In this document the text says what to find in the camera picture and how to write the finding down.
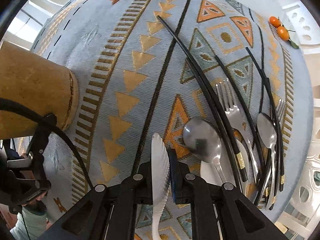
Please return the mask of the light green sleeve forearm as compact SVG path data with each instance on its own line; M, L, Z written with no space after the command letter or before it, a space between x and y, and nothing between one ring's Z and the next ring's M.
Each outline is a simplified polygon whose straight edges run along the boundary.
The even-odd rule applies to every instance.
M15 239L37 239L47 229L47 208L40 200L22 207L17 222L10 230Z

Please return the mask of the person's left hand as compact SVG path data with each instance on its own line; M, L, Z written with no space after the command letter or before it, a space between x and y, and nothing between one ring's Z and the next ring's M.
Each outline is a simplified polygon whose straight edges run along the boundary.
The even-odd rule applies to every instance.
M29 201L27 204L24 204L23 207L28 207L32 210L36 210L38 204L40 203L40 201L47 195L47 191L45 191L44 193L42 193L41 195L37 196L36 198L32 199L31 201Z

